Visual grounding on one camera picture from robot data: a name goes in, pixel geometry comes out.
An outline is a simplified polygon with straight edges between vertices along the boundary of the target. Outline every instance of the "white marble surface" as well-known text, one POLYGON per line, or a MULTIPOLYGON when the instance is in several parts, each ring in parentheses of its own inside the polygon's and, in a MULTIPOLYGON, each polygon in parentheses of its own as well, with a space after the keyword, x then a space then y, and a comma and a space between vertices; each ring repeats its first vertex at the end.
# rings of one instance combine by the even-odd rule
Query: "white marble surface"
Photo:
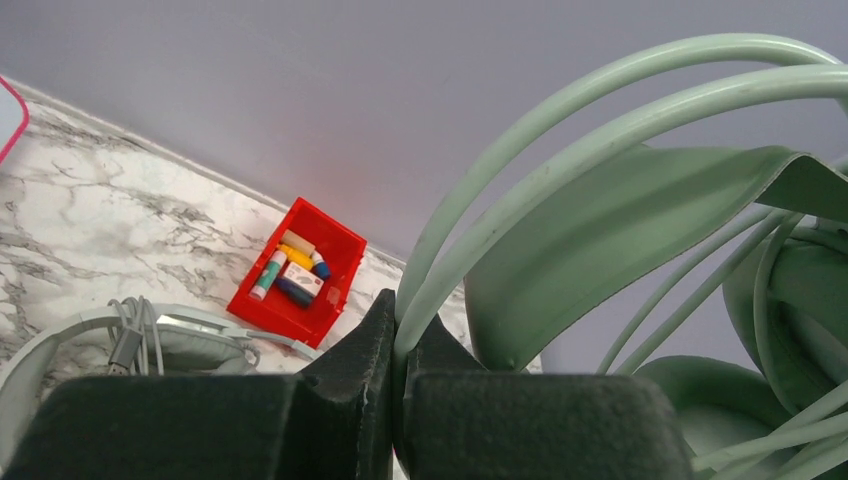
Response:
MULTIPOLYGON (((223 313, 285 209, 40 97, 27 102, 30 126, 0 164, 0 368, 51 322, 111 298, 145 295, 223 313)), ((396 288, 401 272, 369 250, 321 348, 347 334, 381 289, 396 288)), ((461 291, 440 313, 469 346, 461 291)), ((106 345, 103 333, 65 345, 46 391, 102 370, 106 345)), ((270 344, 260 349, 261 372, 306 364, 270 344)))

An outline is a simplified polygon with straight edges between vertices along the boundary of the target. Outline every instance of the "white headphones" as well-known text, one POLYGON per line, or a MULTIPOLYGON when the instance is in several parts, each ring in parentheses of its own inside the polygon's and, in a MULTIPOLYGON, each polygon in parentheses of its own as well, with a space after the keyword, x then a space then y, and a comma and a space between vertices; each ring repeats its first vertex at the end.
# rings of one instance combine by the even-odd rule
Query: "white headphones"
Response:
POLYGON ((155 356, 160 375, 245 374, 259 361, 258 350, 247 342, 251 338, 287 345, 310 360, 318 357, 316 350, 300 341, 241 328, 217 315, 183 305, 151 304, 143 297, 113 300, 109 305, 72 315, 45 329, 0 372, 0 471, 8 466, 35 416, 33 400, 59 344, 81 333, 109 329, 114 345, 110 374, 117 375, 146 375, 149 355, 155 356), (148 336, 152 337, 151 342, 147 341, 148 336), (246 351, 256 356, 254 364, 248 362, 246 351))

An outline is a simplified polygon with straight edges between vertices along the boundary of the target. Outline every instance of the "pink object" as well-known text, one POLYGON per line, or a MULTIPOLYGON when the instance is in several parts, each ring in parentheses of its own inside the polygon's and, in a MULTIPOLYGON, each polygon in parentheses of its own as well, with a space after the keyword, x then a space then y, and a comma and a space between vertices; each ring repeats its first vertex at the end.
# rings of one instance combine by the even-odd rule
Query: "pink object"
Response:
POLYGON ((24 99, 0 77, 0 163, 21 138, 28 123, 29 110, 24 99))

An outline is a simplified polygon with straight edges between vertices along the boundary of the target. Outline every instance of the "red container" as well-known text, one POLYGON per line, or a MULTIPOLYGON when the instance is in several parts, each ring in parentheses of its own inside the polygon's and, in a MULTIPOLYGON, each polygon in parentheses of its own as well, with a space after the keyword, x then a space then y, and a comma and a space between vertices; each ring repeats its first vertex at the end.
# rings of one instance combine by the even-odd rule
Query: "red container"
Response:
POLYGON ((236 295, 227 305, 227 311, 262 330, 291 337, 316 348, 342 313, 353 276, 365 253, 365 244, 365 239, 298 198, 247 272, 236 295), (307 308, 299 307, 274 285, 264 300, 248 295, 286 230, 314 244, 332 273, 307 308))

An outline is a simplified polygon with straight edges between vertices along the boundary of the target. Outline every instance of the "yellow object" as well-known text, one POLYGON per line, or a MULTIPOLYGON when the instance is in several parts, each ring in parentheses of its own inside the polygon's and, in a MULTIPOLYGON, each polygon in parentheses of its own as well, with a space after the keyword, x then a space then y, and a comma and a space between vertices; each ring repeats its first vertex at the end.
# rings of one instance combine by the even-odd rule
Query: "yellow object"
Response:
POLYGON ((296 250, 300 250, 305 253, 308 257, 312 255, 312 252, 315 251, 315 245, 309 243, 305 238, 300 235, 292 232, 291 230, 286 230, 283 232, 283 239, 280 240, 280 243, 284 243, 296 250))
POLYGON ((286 257, 288 257, 290 262, 294 262, 307 270, 312 270, 312 266, 315 265, 315 262, 313 262, 312 259, 309 258, 309 255, 306 255, 300 250, 292 248, 288 245, 281 243, 277 247, 277 250, 285 253, 286 257))

